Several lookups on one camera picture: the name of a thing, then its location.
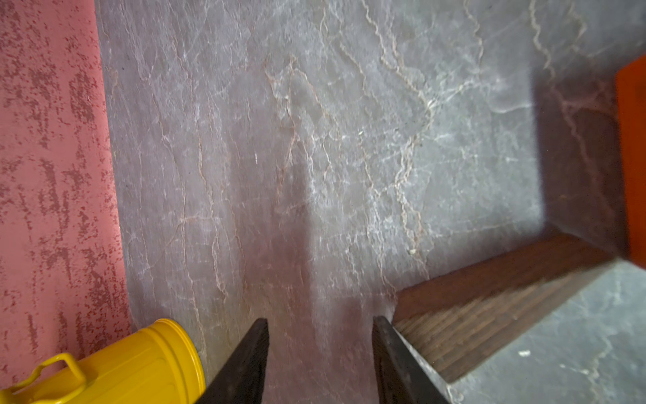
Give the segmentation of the orange brown triangle block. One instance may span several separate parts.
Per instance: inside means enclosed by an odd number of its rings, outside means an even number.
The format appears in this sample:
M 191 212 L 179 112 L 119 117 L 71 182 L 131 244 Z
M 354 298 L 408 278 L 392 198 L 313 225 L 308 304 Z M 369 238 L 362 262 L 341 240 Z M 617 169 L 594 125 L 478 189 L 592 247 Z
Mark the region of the orange brown triangle block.
M 454 383 L 587 287 L 615 258 L 562 233 L 404 289 L 393 324 Z

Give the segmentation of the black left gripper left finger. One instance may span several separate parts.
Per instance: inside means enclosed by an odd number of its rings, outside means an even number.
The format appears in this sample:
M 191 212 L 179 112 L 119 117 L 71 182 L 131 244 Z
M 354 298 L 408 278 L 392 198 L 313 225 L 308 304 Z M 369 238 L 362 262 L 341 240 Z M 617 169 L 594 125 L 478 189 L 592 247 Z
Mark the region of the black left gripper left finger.
M 196 403 L 262 403 L 269 345 L 268 320 L 258 318 Z

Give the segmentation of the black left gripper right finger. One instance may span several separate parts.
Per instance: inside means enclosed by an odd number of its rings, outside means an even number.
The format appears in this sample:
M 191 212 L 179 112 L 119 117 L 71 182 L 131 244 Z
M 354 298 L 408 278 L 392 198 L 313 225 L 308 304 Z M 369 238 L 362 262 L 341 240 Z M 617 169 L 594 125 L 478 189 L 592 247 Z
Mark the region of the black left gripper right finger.
M 379 403 L 448 404 L 384 316 L 373 318 L 372 347 Z

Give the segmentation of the orange rectangular block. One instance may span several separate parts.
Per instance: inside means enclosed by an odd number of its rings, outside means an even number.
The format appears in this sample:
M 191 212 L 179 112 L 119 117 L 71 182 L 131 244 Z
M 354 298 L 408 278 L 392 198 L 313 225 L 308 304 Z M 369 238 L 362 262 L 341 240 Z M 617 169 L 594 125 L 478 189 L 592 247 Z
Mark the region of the orange rectangular block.
M 629 259 L 645 267 L 645 58 L 616 77 Z

